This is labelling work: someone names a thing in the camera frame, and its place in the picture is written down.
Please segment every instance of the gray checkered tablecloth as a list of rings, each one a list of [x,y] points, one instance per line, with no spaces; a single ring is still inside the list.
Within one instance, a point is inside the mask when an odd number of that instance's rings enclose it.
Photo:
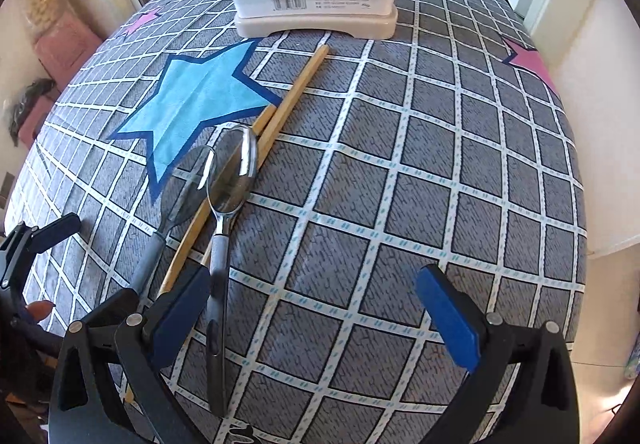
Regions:
[[[163,370],[217,443],[233,424],[275,443],[419,442],[464,377],[414,294],[429,262],[510,323],[554,319],[571,348],[584,290],[582,185],[560,100],[501,63],[498,33],[530,45],[521,20],[503,0],[396,3],[391,40],[278,33],[245,69],[282,95],[318,45],[331,47],[232,236],[229,417],[207,411],[202,321]],[[58,334],[127,285],[159,223],[145,143],[108,135],[153,91],[169,53],[204,56],[241,40],[231,0],[152,0],[143,10],[156,8],[158,19],[108,39],[62,94],[8,208],[7,230],[69,211],[82,218],[78,235],[38,257],[26,288],[29,301],[56,303],[46,325]],[[168,240],[147,305],[185,228]],[[194,261],[211,232],[210,221]],[[512,371],[477,438],[502,411]],[[113,375],[124,392],[117,366]]]

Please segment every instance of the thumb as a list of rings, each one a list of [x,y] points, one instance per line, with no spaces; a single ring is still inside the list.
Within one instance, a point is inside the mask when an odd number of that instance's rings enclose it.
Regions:
[[[33,316],[33,318],[38,321],[42,321],[49,317],[53,307],[55,307],[55,303],[50,302],[45,299],[42,301],[34,301],[33,303],[29,303],[27,305],[27,311]]]

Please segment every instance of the metal bolt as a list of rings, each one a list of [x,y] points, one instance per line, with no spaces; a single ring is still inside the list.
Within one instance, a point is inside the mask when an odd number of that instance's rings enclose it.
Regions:
[[[130,327],[137,327],[140,323],[142,323],[142,315],[137,312],[127,317],[127,325]]]
[[[503,319],[497,312],[487,312],[486,322],[493,326],[502,325]]]
[[[560,331],[560,327],[555,321],[547,321],[545,323],[545,329],[547,329],[552,334],[558,334],[558,332]]]
[[[81,329],[82,329],[82,321],[74,321],[69,325],[69,332],[71,332],[72,334],[79,332]]]

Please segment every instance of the wooden stick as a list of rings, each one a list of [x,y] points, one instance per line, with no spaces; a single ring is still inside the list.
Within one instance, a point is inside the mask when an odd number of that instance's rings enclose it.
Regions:
[[[327,45],[322,45],[320,48],[316,50],[314,55],[309,59],[306,63],[305,67],[300,72],[298,78],[294,81],[293,86],[287,92],[286,96],[280,103],[277,109],[273,105],[269,105],[261,114],[258,119],[255,120],[252,129],[256,135],[260,135],[260,139],[258,140],[258,169],[262,166],[273,143],[276,140],[276,137],[279,135],[282,126],[289,118],[293,107],[300,99],[300,95],[302,95],[306,86],[311,81],[311,78],[316,74],[320,64],[324,61],[324,58],[329,53],[329,47]],[[189,252],[193,247],[197,237],[200,235],[200,231],[204,227],[207,218],[209,217],[210,208],[209,208],[209,200],[205,199],[201,204],[200,208],[196,212],[196,215],[191,220],[189,224],[189,228],[187,232],[182,237],[180,242],[180,246],[178,246],[178,250],[175,252],[174,259],[172,260],[169,268],[164,276],[164,280],[162,280],[162,284],[160,286],[160,290],[158,291],[158,296],[171,290],[174,286],[176,279],[178,278],[178,274],[182,270],[184,263],[187,260]],[[202,264],[206,267],[209,265],[209,260],[211,258],[211,242],[207,246],[207,250],[205,251],[204,257],[202,258]],[[134,396],[131,388],[127,385],[127,391],[124,396],[125,402],[133,402]]]

